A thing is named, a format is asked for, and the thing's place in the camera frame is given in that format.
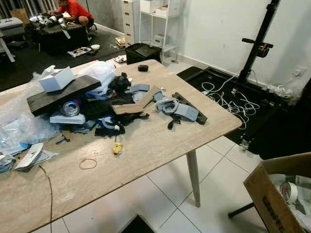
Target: yellow keychain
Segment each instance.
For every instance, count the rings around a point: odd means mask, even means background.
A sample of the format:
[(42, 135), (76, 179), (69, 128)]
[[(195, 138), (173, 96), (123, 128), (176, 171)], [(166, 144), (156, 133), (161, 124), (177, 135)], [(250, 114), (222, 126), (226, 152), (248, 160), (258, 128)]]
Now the yellow keychain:
[(112, 153), (114, 155), (120, 155), (122, 153), (123, 144), (122, 143), (116, 143), (114, 148), (112, 149)]

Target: white tile floor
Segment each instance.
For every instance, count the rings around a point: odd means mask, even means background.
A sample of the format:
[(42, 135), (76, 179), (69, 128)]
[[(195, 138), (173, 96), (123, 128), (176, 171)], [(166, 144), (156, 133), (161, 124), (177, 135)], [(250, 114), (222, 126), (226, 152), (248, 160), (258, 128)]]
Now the white tile floor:
[[(187, 64), (169, 68), (178, 73)], [(53, 223), (54, 233), (117, 233), (136, 214), (157, 233), (267, 232), (254, 209), (233, 220), (227, 214), (249, 198), (243, 181), (260, 158), (225, 137), (197, 150), (201, 208), (194, 206), (185, 156)], [(45, 226), (34, 233), (49, 233)]]

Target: table leg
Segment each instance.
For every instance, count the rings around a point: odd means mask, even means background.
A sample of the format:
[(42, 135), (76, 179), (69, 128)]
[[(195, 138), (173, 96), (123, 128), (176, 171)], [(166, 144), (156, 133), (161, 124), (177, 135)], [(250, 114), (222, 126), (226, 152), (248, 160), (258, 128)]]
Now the table leg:
[(6, 55), (8, 55), (10, 61), (15, 62), (11, 52), (9, 51), (8, 47), (6, 46), (6, 44), (2, 38), (0, 38), (0, 44), (1, 44), (2, 48), (4, 49), (4, 51), (6, 52)]
[(195, 199), (195, 205), (196, 207), (200, 207), (201, 201), (200, 201), (199, 170), (195, 150), (192, 150), (187, 153), (187, 162)]

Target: white drawer cabinet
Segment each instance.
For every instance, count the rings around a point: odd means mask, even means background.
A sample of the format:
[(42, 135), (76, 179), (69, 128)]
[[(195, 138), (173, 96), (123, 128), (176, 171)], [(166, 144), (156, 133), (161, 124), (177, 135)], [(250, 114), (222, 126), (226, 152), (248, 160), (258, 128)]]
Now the white drawer cabinet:
[(121, 0), (126, 46), (139, 41), (139, 0)]

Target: wall outlet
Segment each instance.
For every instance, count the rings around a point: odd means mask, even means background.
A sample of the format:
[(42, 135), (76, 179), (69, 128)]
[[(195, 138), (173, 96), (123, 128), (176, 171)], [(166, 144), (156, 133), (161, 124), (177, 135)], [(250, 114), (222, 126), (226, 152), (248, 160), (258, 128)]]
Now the wall outlet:
[(301, 66), (295, 66), (295, 71), (293, 73), (293, 75), (295, 77), (302, 77), (304, 75), (304, 73), (306, 73), (308, 68), (306, 67), (301, 67)]

